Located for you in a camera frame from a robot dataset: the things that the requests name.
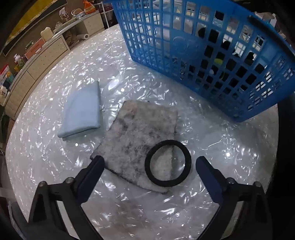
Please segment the light blue cloth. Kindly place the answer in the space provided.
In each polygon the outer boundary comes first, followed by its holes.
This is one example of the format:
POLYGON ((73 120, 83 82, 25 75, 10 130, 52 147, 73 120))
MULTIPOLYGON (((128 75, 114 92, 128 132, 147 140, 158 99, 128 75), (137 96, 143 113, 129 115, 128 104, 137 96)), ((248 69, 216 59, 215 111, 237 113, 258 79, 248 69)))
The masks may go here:
POLYGON ((100 128, 100 85, 98 81, 94 81, 68 97, 58 137, 65 140, 98 128, 100 128))

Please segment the grey fluffy mat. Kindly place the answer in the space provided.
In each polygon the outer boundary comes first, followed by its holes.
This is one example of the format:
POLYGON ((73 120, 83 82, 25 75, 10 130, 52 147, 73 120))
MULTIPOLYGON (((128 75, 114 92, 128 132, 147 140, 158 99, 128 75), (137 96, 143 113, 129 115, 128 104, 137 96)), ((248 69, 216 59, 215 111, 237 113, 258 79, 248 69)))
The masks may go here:
POLYGON ((140 188, 167 193, 168 188, 151 182, 145 173, 145 158, 156 144, 173 140, 178 121, 174 107, 126 100, 104 138, 91 154, 100 155, 105 168, 140 188))

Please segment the blue plastic laundry basket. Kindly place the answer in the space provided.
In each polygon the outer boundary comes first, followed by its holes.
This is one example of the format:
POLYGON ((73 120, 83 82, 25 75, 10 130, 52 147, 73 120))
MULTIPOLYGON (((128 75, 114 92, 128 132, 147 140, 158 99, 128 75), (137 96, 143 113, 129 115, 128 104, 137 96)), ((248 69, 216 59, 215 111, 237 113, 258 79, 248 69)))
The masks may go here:
POLYGON ((133 61, 242 122, 294 93, 294 51, 233 1, 112 1, 133 61))

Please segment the pink rectangular box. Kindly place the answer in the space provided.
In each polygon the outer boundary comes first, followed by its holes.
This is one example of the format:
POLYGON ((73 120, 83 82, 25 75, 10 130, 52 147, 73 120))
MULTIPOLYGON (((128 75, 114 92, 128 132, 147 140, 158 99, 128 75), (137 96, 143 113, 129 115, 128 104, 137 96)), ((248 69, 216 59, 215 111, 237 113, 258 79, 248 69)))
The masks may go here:
POLYGON ((30 59, 42 46, 45 44, 44 39, 41 37, 38 41, 36 41, 33 45, 31 45, 25 52, 25 57, 30 59))

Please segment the paper roll in cabinet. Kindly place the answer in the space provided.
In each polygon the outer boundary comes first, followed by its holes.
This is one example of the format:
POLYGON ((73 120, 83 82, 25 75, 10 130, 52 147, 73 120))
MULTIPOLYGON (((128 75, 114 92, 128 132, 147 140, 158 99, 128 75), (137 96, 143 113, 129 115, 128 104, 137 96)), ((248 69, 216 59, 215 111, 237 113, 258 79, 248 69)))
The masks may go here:
POLYGON ((89 38, 89 34, 80 34, 76 36, 76 40, 87 40, 89 38))

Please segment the cream TV cabinet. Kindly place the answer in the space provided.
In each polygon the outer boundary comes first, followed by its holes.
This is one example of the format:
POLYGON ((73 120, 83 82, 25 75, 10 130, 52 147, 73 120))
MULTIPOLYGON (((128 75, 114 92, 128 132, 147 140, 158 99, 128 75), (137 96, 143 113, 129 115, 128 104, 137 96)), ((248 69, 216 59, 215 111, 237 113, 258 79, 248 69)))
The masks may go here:
POLYGON ((77 35, 89 34, 89 36, 102 32, 105 29, 101 14, 99 11, 96 11, 75 20, 57 32, 27 61, 16 75, 10 87, 10 92, 4 101, 7 116, 15 120, 25 102, 44 76, 70 53, 71 47, 69 47, 63 34, 73 28, 76 30, 77 35))

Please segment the cream plastic jug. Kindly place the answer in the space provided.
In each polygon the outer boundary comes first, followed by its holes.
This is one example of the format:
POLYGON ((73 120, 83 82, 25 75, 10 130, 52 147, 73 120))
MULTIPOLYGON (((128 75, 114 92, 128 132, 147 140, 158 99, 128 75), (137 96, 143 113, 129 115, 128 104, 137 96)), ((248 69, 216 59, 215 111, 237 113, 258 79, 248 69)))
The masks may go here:
POLYGON ((41 31, 41 37, 45 42, 50 40, 53 37, 53 32, 50 27, 46 27, 44 30, 41 31))

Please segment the orange bag on cabinet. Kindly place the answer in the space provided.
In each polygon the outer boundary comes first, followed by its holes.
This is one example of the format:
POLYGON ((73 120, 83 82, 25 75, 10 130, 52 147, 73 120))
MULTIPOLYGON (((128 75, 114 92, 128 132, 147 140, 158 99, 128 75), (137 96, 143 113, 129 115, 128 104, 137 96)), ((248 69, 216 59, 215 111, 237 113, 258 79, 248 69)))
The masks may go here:
POLYGON ((96 11, 95 6, 92 3, 90 3, 89 1, 83 0, 83 4, 84 4, 84 12, 86 15, 92 14, 96 11))

